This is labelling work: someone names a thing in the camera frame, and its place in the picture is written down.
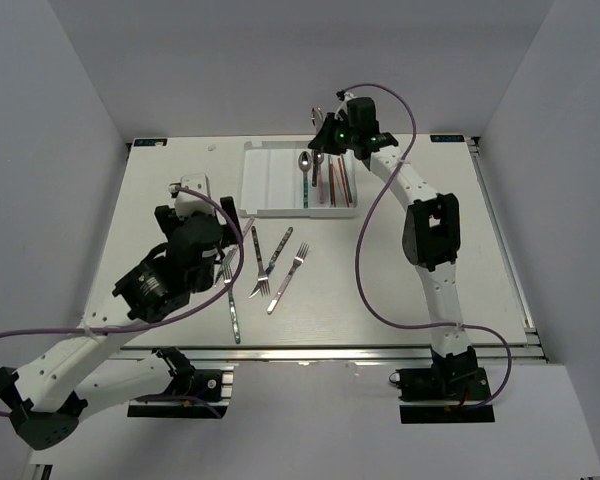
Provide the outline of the pink handled spoon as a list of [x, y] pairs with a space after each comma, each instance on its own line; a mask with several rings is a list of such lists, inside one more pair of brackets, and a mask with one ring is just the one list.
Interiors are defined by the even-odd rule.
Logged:
[[314, 176], [316, 180], [316, 188], [318, 190], [319, 195], [319, 203], [325, 203], [325, 191], [324, 191], [324, 181], [322, 175], [322, 164], [324, 158], [320, 152], [314, 152]]

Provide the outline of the dark handled spoon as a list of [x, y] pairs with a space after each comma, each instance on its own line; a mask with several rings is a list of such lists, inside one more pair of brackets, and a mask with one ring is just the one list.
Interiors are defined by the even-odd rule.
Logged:
[[[320, 107], [313, 107], [311, 109], [311, 121], [315, 129], [315, 134], [318, 134], [322, 128], [322, 124], [324, 121], [324, 115]], [[318, 168], [321, 162], [321, 153], [312, 148], [312, 181], [311, 186], [316, 187], [318, 184]]]

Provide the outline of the green handled spoon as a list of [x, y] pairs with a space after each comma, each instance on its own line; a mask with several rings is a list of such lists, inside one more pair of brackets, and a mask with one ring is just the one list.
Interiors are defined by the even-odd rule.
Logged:
[[309, 208], [309, 182], [308, 174], [311, 171], [311, 159], [307, 151], [302, 151], [298, 157], [298, 167], [302, 173], [303, 208]]

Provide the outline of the dark handled fork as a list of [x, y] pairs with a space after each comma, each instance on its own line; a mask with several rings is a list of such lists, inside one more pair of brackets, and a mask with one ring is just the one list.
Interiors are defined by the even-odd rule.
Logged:
[[266, 273], [266, 269], [264, 267], [259, 237], [258, 237], [258, 233], [257, 233], [257, 229], [256, 229], [255, 225], [253, 225], [251, 227], [251, 236], [252, 236], [252, 240], [253, 240], [254, 251], [255, 251], [255, 256], [256, 256], [256, 263], [257, 263], [257, 268], [258, 268], [258, 280], [257, 280], [258, 292], [260, 293], [261, 296], [266, 296], [270, 293], [269, 276]]

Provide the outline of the pink handled fork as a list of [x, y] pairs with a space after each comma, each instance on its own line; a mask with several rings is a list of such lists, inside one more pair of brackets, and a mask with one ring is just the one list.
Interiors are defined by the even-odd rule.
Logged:
[[271, 315], [275, 311], [278, 303], [280, 302], [282, 296], [284, 295], [286, 289], [288, 288], [294, 274], [303, 265], [303, 263], [307, 257], [307, 254], [309, 252], [309, 248], [310, 248], [310, 245], [308, 243], [303, 242], [301, 244], [299, 250], [297, 251], [297, 253], [293, 259], [292, 265], [291, 265], [288, 273], [286, 274], [280, 287], [276, 291], [273, 299], [271, 300], [271, 302], [269, 303], [269, 305], [267, 307], [266, 313], [268, 315]]

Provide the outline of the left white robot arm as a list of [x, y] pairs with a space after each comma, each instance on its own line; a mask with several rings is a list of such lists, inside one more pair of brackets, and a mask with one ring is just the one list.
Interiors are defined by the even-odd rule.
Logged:
[[242, 239], [233, 199], [212, 206], [190, 198], [159, 206], [154, 216], [166, 237], [115, 283], [101, 307], [30, 363], [0, 368], [0, 399], [20, 439], [40, 451], [69, 437], [90, 416], [114, 405], [150, 397], [191, 401], [208, 380], [176, 347], [154, 349], [122, 375], [97, 368], [144, 327], [157, 325], [188, 305], [192, 295], [209, 290], [223, 249]]

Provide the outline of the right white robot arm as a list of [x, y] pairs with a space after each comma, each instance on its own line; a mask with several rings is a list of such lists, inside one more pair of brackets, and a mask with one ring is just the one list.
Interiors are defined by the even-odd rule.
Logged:
[[338, 109], [315, 124], [316, 136], [309, 147], [332, 156], [352, 152], [403, 207], [402, 249], [419, 275], [433, 325], [432, 388], [443, 398], [455, 398], [478, 370], [456, 287], [461, 245], [458, 199], [438, 192], [409, 164], [397, 139], [380, 130], [371, 98], [347, 91], [338, 98]]

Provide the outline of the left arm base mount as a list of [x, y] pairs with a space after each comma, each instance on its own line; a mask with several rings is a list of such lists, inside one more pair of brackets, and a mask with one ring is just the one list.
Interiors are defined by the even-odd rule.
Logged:
[[177, 348], [157, 348], [152, 358], [161, 359], [170, 376], [166, 389], [133, 400], [127, 408], [129, 418], [220, 420], [228, 409], [223, 393], [226, 371], [199, 368]]

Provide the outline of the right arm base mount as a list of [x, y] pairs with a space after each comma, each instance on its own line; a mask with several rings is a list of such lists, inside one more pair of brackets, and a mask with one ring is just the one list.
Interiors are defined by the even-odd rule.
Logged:
[[404, 425], [495, 422], [491, 405], [477, 407], [491, 396], [483, 368], [450, 388], [432, 368], [398, 369], [389, 375], [388, 382], [399, 391], [400, 420]]

